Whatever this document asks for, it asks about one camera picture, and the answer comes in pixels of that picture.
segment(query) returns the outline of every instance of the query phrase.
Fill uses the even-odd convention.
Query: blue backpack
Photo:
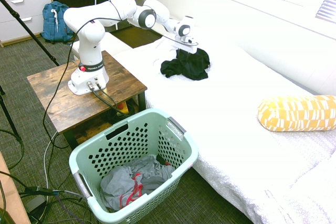
[[[69,6],[54,1],[43,8],[43,33],[40,35],[47,42],[71,41],[74,32],[65,24],[63,14]]]

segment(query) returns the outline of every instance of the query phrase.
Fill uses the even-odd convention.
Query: window
[[[316,18],[336,23],[336,0],[324,0],[316,14]]]

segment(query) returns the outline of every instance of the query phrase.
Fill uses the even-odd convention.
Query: clothing
[[[189,79],[199,81],[208,78],[205,69],[209,65],[209,55],[204,50],[198,48],[195,54],[191,54],[179,49],[176,51],[176,59],[164,61],[160,71],[167,78],[175,74],[183,74]]]
[[[132,203],[143,194],[150,194],[170,177],[175,168],[161,165],[153,156],[117,166],[100,183],[104,205],[114,210]]]

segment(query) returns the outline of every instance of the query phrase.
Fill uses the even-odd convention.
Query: drawer handle
[[[12,2],[13,4],[17,4],[17,3],[22,3],[23,0],[12,0],[11,2]]]
[[[21,20],[22,20],[23,22],[24,22],[24,21],[29,21],[29,20],[31,20],[31,17],[29,17],[29,18],[22,18]]]

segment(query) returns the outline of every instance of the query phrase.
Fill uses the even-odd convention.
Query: tripod leg
[[[4,94],[5,94],[5,91],[2,89],[1,85],[0,85],[0,94],[1,94],[1,95],[4,95]]]
[[[2,109],[3,109],[3,111],[4,111],[4,113],[5,113],[5,115],[6,115],[6,117],[7,117],[7,120],[8,120],[8,122],[9,122],[9,124],[10,124],[10,126],[11,126],[11,128],[12,128],[12,130],[13,130],[13,133],[14,133],[15,135],[19,136],[19,134],[17,133],[17,130],[16,130],[16,128],[15,128],[15,125],[14,125],[14,123],[13,123],[13,121],[12,121],[12,118],[10,117],[10,114],[9,114],[9,112],[8,112],[6,106],[5,106],[4,99],[2,98],[1,95],[0,95],[0,105],[1,105],[1,107],[2,107]]]
[[[16,18],[16,20],[22,25],[22,27],[29,33],[29,35],[34,39],[34,41],[40,46],[40,48],[47,54],[47,56],[49,57],[50,60],[53,61],[53,63],[57,66],[59,66],[59,64],[56,61],[56,58],[54,56],[52,56],[49,51],[47,50],[47,48],[45,48],[42,43],[36,38],[36,36],[33,34],[33,32],[26,26],[26,24],[20,19],[20,15],[19,13],[17,13],[16,11],[14,11],[10,5],[8,5],[8,3],[5,0],[0,0],[0,2],[6,7],[6,9],[9,11],[9,13]]]

